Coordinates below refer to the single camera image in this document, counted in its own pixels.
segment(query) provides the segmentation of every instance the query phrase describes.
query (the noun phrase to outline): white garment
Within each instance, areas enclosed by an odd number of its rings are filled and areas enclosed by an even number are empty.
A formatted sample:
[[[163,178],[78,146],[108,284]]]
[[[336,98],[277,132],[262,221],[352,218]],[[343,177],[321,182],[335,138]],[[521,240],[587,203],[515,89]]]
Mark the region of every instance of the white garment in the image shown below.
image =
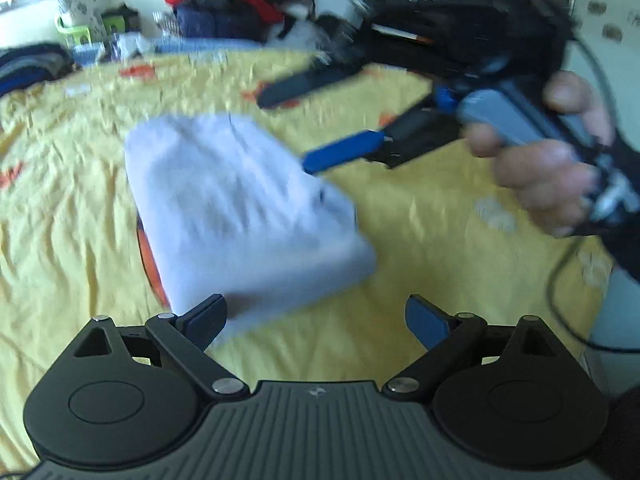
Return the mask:
[[[250,118],[156,118],[129,134],[125,158],[171,309],[223,294],[224,338],[375,268],[351,201]]]

